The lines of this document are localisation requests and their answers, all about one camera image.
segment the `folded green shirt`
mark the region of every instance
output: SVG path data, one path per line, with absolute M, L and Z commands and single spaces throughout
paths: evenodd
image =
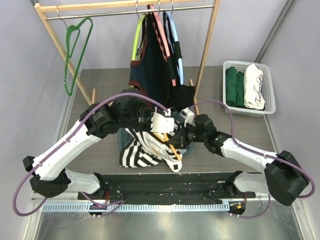
M 236 107 L 245 106 L 244 76 L 244 73 L 241 71 L 238 71 L 236 75 Z
M 230 107 L 234 107 L 236 105 L 237 69 L 233 66 L 225 71 L 225 100 L 226 104 Z

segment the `light blue hanger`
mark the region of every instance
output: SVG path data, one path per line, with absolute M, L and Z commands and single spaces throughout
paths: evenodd
M 167 15 L 167 17 L 169 19 L 169 22 L 170 22 L 171 31 L 172 31 L 172 34 L 173 34 L 173 39 L 174 39 L 175 42 L 178 42 L 179 40 L 178 40 L 178 34 L 177 34 L 176 26 L 175 26 L 175 23 L 174 23 L 174 18 L 172 17 L 172 14 L 170 12 L 168 12 L 168 11 L 166 11 L 165 14 Z M 169 45 L 171 47 L 172 52 L 174 53 L 174 46 L 173 46 L 174 43 L 170 41 L 167 25 L 165 25 L 164 27 L 165 27 L 165 30 L 167 31 Z M 179 77 L 180 77 L 180 84 L 183 85 L 184 84 L 184 70 L 183 70 L 183 67 L 182 67 L 182 58 L 181 57 L 178 58 L 177 70 L 178 70 L 178 74 L 179 74 Z

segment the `striped garment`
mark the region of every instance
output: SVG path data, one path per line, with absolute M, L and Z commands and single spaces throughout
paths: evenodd
M 175 135 L 178 125 L 174 124 L 174 131 L 167 134 L 170 139 Z M 178 160 L 169 144 L 160 140 L 154 133 L 125 129 L 133 138 L 124 146 L 120 153 L 120 166 L 125 168 L 151 167 L 165 163 L 172 171 L 179 172 L 182 161 Z M 165 136 L 157 133 L 163 140 Z M 176 153 L 182 159 L 186 149 L 176 148 Z

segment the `clothes hanger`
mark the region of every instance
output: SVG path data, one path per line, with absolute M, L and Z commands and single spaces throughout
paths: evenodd
M 166 19 L 168 18 L 168 28 L 169 29 L 167 29 L 166 28 Z M 174 43 L 177 43 L 177 44 L 179 44 L 179 39 L 178 39 L 178 34 L 177 34 L 177 30 L 176 30 L 176 26 L 175 26 L 175 23 L 174 23 L 174 18 L 173 18 L 173 16 L 172 16 L 172 14 L 170 13 L 170 12 L 168 12 L 168 11 L 165 11 L 164 13 L 163 13 L 163 25 L 164 25 L 164 27 L 165 27 L 165 30 L 167 31 L 167 32 L 169 32 L 169 34 L 173 34 L 173 40 L 174 40 L 174 42 L 171 42 L 170 41 L 170 39 L 168 38 L 168 42 L 170 43 L 170 46 L 171 46 L 171 49 L 172 49 L 172 52 L 174 52 Z M 183 85 L 184 84 L 184 71 L 183 71 L 183 65 L 182 65 L 182 56 L 181 56 L 181 51 L 180 51 L 180 49 L 179 49 L 179 51 L 178 51 L 180 54 L 179 54 L 179 58 L 177 59 L 177 61 L 178 61 L 178 66 L 177 66 L 177 68 L 178 68 L 178 74 L 179 74 L 179 77 L 180 77 L 180 84 L 181 85 Z
M 166 143 L 169 141 L 168 135 L 166 133 L 163 134 L 163 137 L 161 136 L 160 133 L 157 133 L 157 132 L 153 132 L 153 134 L 163 143 Z M 173 153 L 176 156 L 176 158 L 178 159 L 178 161 L 181 161 L 182 159 L 181 159 L 179 153 L 177 152 L 176 148 L 172 144 L 169 144 L 169 147 L 173 151 Z
M 91 23 L 91 26 L 90 26 L 90 29 L 88 31 L 88 34 L 86 36 L 86 39 L 85 39 L 85 42 L 84 42 L 84 45 L 83 45 L 83 49 L 82 49 L 82 52 L 81 52 L 81 55 L 80 55 L 80 58 L 79 58 L 79 61 L 78 61 L 78 64 L 76 66 L 76 69 L 75 69 L 75 73 L 74 73 L 74 76 L 73 76 L 73 80 L 72 80 L 72 83 L 71 83 L 71 89 L 69 91 L 68 89 L 68 86 L 67 86 L 67 73 L 68 73 L 68 63 L 69 63 L 69 59 L 72 58 L 73 54 L 74 54 L 74 50 L 75 50 L 75 47 L 76 47 L 76 44 L 78 42 L 78 39 L 79 39 L 79 35 L 80 35 L 80 27 L 86 22 L 86 21 L 90 21 Z M 85 54 L 85 51 L 86 51 L 86 47 L 87 47 L 87 44 L 88 44 L 88 41 L 89 41 L 89 37 L 90 37 L 90 34 L 91 34 L 91 31 L 92 31 L 92 28 L 94 27 L 94 23 L 93 21 L 91 20 L 90 17 L 86 17 L 84 18 L 81 22 L 79 22 L 79 24 L 77 26 L 75 25 L 70 25 L 69 27 L 67 27 L 66 29 L 66 35 L 65 35 L 65 42 L 66 42 L 66 58 L 65 58 L 65 65 L 64 65 L 64 78 L 63 78 L 63 83 L 64 83 L 64 88 L 65 88 L 65 91 L 66 91 L 66 94 L 68 94 L 68 96 L 71 96 L 73 91 L 74 91 L 74 87 L 75 87 L 75 83 L 76 83 L 76 78 L 77 78 L 77 75 L 78 75 L 78 71 L 79 71 L 79 68 L 80 68 L 80 65 L 81 65 L 81 62 L 82 62 L 82 58 Z M 76 38 L 75 38 L 75 41 L 73 43 L 73 46 L 71 48 L 71 52 L 70 52 L 70 38 L 71 38 L 71 35 L 74 31 L 78 31 L 77 35 L 76 35 Z
M 149 5 L 150 9 L 155 9 L 155 7 L 153 5 Z M 166 57 L 170 57 L 170 50 L 169 50 L 169 45 L 168 45 L 168 41 L 167 41 L 167 38 L 166 38 L 166 34 L 165 34 L 165 30 L 164 30 L 164 27 L 160 21 L 160 18 L 159 18 L 159 15 L 157 12 L 153 12 L 153 15 L 155 17 L 155 20 L 157 22 L 157 26 L 158 26 L 158 29 L 159 29 L 159 32 L 160 32 L 160 35 L 161 35 L 161 39 L 163 41 L 163 45 L 164 45 L 164 50 L 165 50 L 165 55 Z M 175 79 L 172 79 L 172 85 L 175 87 L 176 86 L 176 80 Z
M 146 17 L 146 15 L 143 14 L 142 17 L 139 18 L 138 26 L 137 26 L 136 31 L 135 31 L 135 37 L 134 37 L 134 42 L 133 42 L 133 50 L 132 50 L 132 58 L 131 58 L 132 61 L 136 60 L 140 29 L 141 29 L 141 26 L 142 26 L 142 23 L 143 23 L 145 17 Z

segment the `clothing item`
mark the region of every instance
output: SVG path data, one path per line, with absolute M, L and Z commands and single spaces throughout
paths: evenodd
M 233 66 L 225 71 L 225 100 L 228 106 L 236 106 L 237 69 Z
M 148 5 L 147 8 L 148 9 L 155 9 L 155 7 L 153 5 Z M 164 60 L 167 61 L 167 58 L 170 57 L 171 53 L 169 50 L 169 45 L 168 45 L 168 41 L 166 38 L 165 30 L 164 30 L 164 27 L 162 26 L 162 23 L 160 21 L 159 14 L 157 12 L 153 12 L 152 14 L 153 14 L 154 20 L 155 20 L 153 22 L 153 24 L 157 25 L 157 32 L 159 33 L 159 34 L 157 34 L 157 38 L 158 38 L 159 42 L 160 42 L 160 37 L 162 39 L 161 44 L 163 46 L 163 49 L 162 49 L 163 57 L 164 57 Z M 171 79 L 171 83 L 173 86 L 176 86 L 176 78 Z
M 180 81 L 176 82 L 176 86 L 172 85 L 172 79 L 178 76 L 177 63 L 172 55 L 165 61 L 162 39 L 158 36 L 157 21 L 150 13 L 142 22 L 143 48 L 140 59 L 131 61 L 129 85 L 179 112 L 193 105 L 195 87 L 181 85 Z
M 263 72 L 253 63 L 244 72 L 244 105 L 249 109 L 263 110 L 265 100 L 261 94 Z
M 139 60 L 130 63 L 129 85 L 138 88 L 146 96 L 164 104 L 167 99 L 167 89 L 171 80 L 175 78 L 172 57 L 165 61 L 164 47 L 158 41 L 157 25 L 153 14 L 148 14 L 142 22 L 143 48 Z
M 167 134 L 170 139 L 175 135 L 178 125 L 174 125 L 174 131 Z M 182 168 L 183 153 L 186 149 L 172 149 L 167 143 L 160 140 L 165 138 L 161 133 L 160 138 L 152 132 L 135 131 L 126 129 L 133 138 L 125 145 L 120 153 L 120 166 L 125 168 L 151 167 L 159 163 L 165 163 L 173 172 L 179 172 Z
M 244 73 L 238 71 L 236 74 L 236 107 L 245 107 L 245 92 L 244 92 Z
M 184 70 L 182 65 L 182 55 L 180 49 L 180 42 L 178 40 L 178 34 L 174 22 L 174 18 L 168 11 L 163 12 L 163 26 L 165 28 L 165 36 L 170 46 L 171 54 L 177 64 L 177 72 L 180 79 L 180 84 L 184 84 Z
M 126 131 L 125 128 L 120 128 L 118 133 L 117 133 L 117 138 L 118 138 L 118 148 L 119 148 L 119 153 L 121 153 L 122 149 L 127 145 L 127 143 L 133 139 L 132 135 Z M 192 149 L 194 148 L 195 143 L 191 142 L 187 147 L 186 147 L 186 152 L 183 153 L 183 157 L 186 157 L 188 154 L 191 153 Z

